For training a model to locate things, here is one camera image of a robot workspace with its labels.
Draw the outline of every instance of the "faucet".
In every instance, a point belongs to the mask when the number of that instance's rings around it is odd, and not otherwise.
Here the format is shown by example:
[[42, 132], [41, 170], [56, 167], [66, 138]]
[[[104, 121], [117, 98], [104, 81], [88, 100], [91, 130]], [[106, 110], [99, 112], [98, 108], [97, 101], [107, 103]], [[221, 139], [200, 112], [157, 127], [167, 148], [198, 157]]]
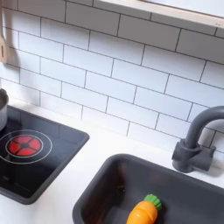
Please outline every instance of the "faucet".
[[177, 171], [189, 173], [195, 168], [206, 172], [209, 170], [215, 147], [205, 149], [198, 141], [206, 125], [220, 119], [224, 119], [224, 106], [209, 108], [194, 118], [186, 138], [177, 143], [172, 155], [172, 165]]

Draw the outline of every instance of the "orange carrot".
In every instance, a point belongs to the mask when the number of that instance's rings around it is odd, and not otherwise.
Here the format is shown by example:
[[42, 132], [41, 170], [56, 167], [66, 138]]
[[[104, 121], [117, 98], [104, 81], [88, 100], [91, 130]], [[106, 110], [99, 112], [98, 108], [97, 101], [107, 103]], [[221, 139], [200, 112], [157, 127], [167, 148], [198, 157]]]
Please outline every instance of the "orange carrot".
[[160, 200], [152, 194], [147, 195], [144, 201], [139, 202], [129, 214], [127, 224], [153, 224], [160, 208]]

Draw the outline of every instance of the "gray sink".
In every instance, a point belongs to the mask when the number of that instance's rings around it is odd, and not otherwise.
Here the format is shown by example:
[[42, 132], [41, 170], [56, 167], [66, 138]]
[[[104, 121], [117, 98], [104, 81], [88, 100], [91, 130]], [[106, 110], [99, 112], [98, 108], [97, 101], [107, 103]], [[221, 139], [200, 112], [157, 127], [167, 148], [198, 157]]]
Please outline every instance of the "gray sink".
[[75, 224], [125, 224], [153, 193], [163, 204], [156, 224], [223, 224], [224, 190], [130, 155], [110, 157], [73, 208]]

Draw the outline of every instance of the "tile backsplash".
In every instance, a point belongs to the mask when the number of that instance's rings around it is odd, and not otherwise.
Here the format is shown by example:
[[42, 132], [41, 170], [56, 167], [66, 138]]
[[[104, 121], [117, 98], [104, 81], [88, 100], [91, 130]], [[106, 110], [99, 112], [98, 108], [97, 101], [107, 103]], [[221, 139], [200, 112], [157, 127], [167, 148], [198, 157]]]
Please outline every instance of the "tile backsplash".
[[[1, 86], [15, 98], [168, 151], [198, 113], [224, 105], [221, 29], [96, 0], [3, 7]], [[224, 121], [199, 143], [224, 167]]]

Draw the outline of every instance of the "black stovetop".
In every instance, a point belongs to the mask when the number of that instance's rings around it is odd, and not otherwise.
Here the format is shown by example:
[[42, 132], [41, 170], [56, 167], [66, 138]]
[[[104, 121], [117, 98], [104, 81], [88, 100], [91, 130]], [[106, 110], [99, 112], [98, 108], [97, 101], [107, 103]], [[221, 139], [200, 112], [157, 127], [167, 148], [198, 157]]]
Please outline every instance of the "black stovetop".
[[8, 107], [0, 131], [0, 193], [33, 203], [88, 139], [77, 129]]

